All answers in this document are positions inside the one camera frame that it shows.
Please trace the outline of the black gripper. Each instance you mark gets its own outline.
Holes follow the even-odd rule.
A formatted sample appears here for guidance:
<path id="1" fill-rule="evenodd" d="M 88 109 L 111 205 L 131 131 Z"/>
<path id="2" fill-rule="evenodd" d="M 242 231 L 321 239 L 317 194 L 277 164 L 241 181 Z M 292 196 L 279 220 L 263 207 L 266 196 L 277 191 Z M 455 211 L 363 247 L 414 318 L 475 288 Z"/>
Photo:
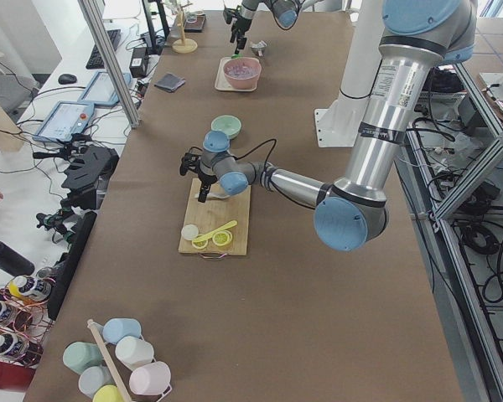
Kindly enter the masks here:
<path id="1" fill-rule="evenodd" d="M 206 201 L 206 196 L 210 192 L 211 185 L 216 183 L 216 176 L 213 174 L 209 167 L 206 167 L 202 161 L 200 155 L 195 155 L 192 162 L 192 171 L 198 176 L 201 181 L 200 191 L 198 192 L 198 201 L 204 203 Z"/>
<path id="2" fill-rule="evenodd" d="M 236 47 L 234 55 L 239 55 L 240 50 L 246 47 L 246 32 L 251 27 L 251 20 L 249 18 L 242 17 L 240 14 L 236 14 L 234 17 L 233 24 L 231 25 L 231 40 L 236 41 Z"/>

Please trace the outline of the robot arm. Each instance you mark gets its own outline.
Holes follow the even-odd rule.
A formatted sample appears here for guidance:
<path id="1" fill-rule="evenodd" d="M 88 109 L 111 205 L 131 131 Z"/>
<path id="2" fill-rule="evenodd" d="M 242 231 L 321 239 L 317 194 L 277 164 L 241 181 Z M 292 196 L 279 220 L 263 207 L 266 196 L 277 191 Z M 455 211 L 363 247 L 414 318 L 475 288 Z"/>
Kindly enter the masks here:
<path id="1" fill-rule="evenodd" d="M 235 8 L 224 6 L 223 18 L 231 26 L 230 42 L 235 44 L 231 56 L 233 59 L 241 56 L 241 51 L 246 47 L 246 33 L 252 25 L 260 5 L 264 5 L 271 12 L 276 25 L 282 30 L 291 29 L 297 22 L 299 14 L 304 11 L 358 13 L 363 6 L 360 1 L 358 7 L 352 1 L 326 1 L 329 6 L 316 8 L 319 1 L 293 1 L 293 0 L 243 0 Z"/>
<path id="2" fill-rule="evenodd" d="M 383 188 L 428 72 L 473 53 L 474 1 L 385 1 L 378 50 L 381 64 L 358 127 L 345 175 L 331 184 L 264 162 L 239 162 L 221 131 L 205 135 L 203 151 L 181 162 L 180 173 L 198 175 L 198 200 L 213 183 L 237 195 L 254 183 L 314 210 L 314 229 L 330 248 L 350 251 L 387 225 Z"/>

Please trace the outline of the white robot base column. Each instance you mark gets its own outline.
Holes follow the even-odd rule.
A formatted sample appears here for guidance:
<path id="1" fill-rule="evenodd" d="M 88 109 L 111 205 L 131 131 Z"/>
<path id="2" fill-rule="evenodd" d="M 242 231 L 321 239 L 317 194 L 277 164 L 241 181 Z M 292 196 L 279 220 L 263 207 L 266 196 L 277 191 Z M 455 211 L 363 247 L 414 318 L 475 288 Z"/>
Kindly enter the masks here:
<path id="1" fill-rule="evenodd" d="M 361 4 L 338 98 L 329 108 L 314 111 L 320 147 L 352 147 L 355 143 L 381 62 L 382 4 L 377 0 Z"/>

